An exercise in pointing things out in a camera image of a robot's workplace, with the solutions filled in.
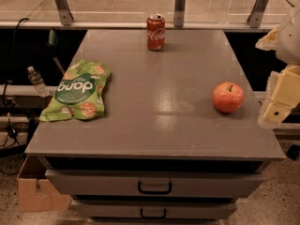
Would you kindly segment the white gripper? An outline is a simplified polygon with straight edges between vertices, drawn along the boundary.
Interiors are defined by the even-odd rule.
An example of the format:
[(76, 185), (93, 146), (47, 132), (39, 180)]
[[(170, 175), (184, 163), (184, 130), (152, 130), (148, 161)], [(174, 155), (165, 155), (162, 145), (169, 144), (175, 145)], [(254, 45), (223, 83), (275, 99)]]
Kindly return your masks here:
[(266, 86), (258, 125), (277, 128), (300, 103), (300, 4), (292, 8), (279, 28), (273, 28), (260, 38), (255, 47), (263, 51), (276, 50), (277, 59), (286, 64), (280, 72), (272, 71)]

